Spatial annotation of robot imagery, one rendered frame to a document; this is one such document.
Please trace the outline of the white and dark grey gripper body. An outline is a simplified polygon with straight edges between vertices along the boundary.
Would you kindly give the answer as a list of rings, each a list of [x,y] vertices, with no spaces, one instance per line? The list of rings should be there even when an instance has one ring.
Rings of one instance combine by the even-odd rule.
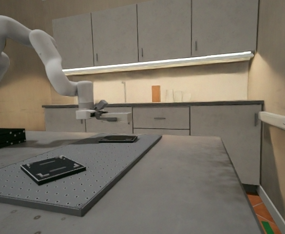
[[[91,119],[94,117],[94,112],[99,112],[104,110],[98,110],[98,109],[79,109],[76,111],[76,119]]]

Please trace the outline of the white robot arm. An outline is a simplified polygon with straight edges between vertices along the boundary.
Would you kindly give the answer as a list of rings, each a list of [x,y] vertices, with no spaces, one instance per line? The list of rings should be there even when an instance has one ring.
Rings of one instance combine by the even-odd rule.
[[[91,81],[72,82],[66,77],[61,67],[62,58],[57,51],[56,41],[42,30],[30,30],[16,20],[0,16],[0,81],[9,68],[9,57],[2,52],[6,38],[35,49],[43,64],[47,77],[54,89],[64,97],[78,96],[79,109],[103,110],[108,104],[100,100],[94,105],[94,88]]]

